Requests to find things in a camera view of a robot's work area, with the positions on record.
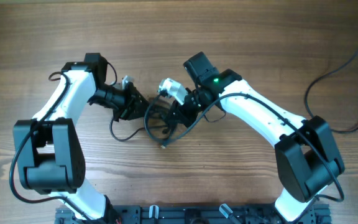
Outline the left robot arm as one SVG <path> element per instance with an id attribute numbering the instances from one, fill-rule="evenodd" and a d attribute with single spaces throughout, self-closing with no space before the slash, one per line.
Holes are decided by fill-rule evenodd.
<path id="1" fill-rule="evenodd" d="M 63 202 L 78 223 L 121 223 L 110 200 L 85 178 L 86 162 L 76 133 L 85 105 L 113 112 L 113 121 L 141 118 L 149 105 L 133 82 L 106 84 L 111 64 L 99 53 L 68 62 L 45 106 L 13 127 L 15 154 L 9 171 L 12 194 L 25 203 Z"/>

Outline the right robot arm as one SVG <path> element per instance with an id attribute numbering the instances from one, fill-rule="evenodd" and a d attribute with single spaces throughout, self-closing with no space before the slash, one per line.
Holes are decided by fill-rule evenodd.
<path id="1" fill-rule="evenodd" d="M 195 84 L 193 91 L 166 78 L 159 92 L 173 97 L 168 121 L 191 130 L 213 106 L 233 114 L 265 138 L 274 148 L 278 176 L 283 186 L 273 209 L 287 223 L 300 221 L 323 190 L 334 184 L 339 202 L 344 192 L 338 176 L 345 166 L 333 132 L 321 117 L 306 119 L 288 112 L 256 92 L 231 69 L 219 72 L 203 52 L 183 64 Z"/>

